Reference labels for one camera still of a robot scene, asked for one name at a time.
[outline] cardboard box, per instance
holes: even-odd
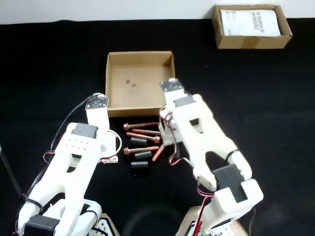
[[[224,35],[220,9],[223,10],[274,10],[281,35],[267,36],[229,36]],[[219,49],[282,49],[291,40],[292,32],[280,6],[276,5],[216,5],[212,15],[216,43]]]
[[[109,53],[105,85],[109,117],[158,116],[165,105],[159,84],[173,77],[172,52]]]

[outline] copper bolt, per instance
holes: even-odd
[[[133,133],[139,133],[139,134],[153,134],[153,135],[159,135],[161,136],[161,132],[159,131],[153,131],[153,130],[143,130],[143,129],[133,129]]]
[[[130,153],[134,153],[134,152],[152,151],[152,150],[158,150],[158,146],[143,147],[143,148],[134,148],[134,149],[129,149],[129,148],[125,147],[125,148],[124,148],[124,154],[125,154],[125,155],[129,155]]]
[[[141,123],[141,124],[124,124],[124,130],[129,130],[133,128],[139,128],[139,127],[145,127],[145,126],[150,126],[150,125],[156,125],[158,124],[157,122],[151,122],[151,123]]]
[[[158,158],[158,157],[160,156],[160,154],[163,152],[164,148],[165,148],[165,145],[162,144],[162,145],[159,147],[159,149],[157,150],[157,152],[155,153],[154,157],[152,158],[152,161],[156,161],[156,160],[157,160],[157,158]]]
[[[127,132],[126,134],[127,134],[127,136],[131,136],[131,137],[137,137],[137,138],[143,138],[143,139],[146,139],[146,140],[151,140],[151,141],[153,141],[156,144],[158,144],[161,141],[161,137],[160,136],[150,137],[150,136],[146,136],[146,135],[143,135],[143,134],[134,134],[134,133],[129,133],[129,132]]]

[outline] open cardboard box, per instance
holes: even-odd
[[[274,10],[281,35],[274,37],[224,35],[220,9]],[[216,5],[213,10],[212,24],[215,30],[217,47],[219,49],[282,49],[293,36],[281,7],[276,5]]]
[[[109,53],[105,85],[109,117],[157,116],[165,105],[159,84],[173,77],[172,52]]]

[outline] black table surface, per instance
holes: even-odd
[[[114,51],[165,51],[176,76],[199,93],[243,152],[264,199],[252,235],[314,233],[315,19],[289,19],[294,37],[284,50],[218,50],[211,20],[61,21],[0,26],[0,142],[24,192],[45,166],[42,154],[66,114],[87,95],[104,92],[106,57]],[[124,122],[157,118],[111,118]],[[71,117],[86,122],[81,109]],[[85,198],[95,200],[127,235],[172,236],[186,211],[200,205],[186,163],[167,164],[167,149],[149,173],[130,161],[98,165]],[[4,166],[1,235],[20,202]],[[252,212],[242,217],[249,226]]]

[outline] white robotic arm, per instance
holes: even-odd
[[[62,136],[55,156],[41,181],[29,195],[19,213],[20,236],[55,235],[86,236],[101,215],[101,206],[84,199],[96,165],[100,158],[116,151],[115,134],[109,131],[108,98],[104,94],[93,96],[86,106],[89,124],[70,123]],[[105,160],[116,163],[117,156]],[[58,193],[59,200],[38,215],[41,207]]]
[[[252,170],[234,142],[221,130],[199,94],[185,93],[177,79],[162,82],[165,109],[159,129],[165,145],[183,142],[189,153],[194,177],[207,189],[216,191],[202,214],[201,229],[209,233],[216,225],[238,219],[263,199]],[[212,151],[229,165],[211,172],[206,153]]]

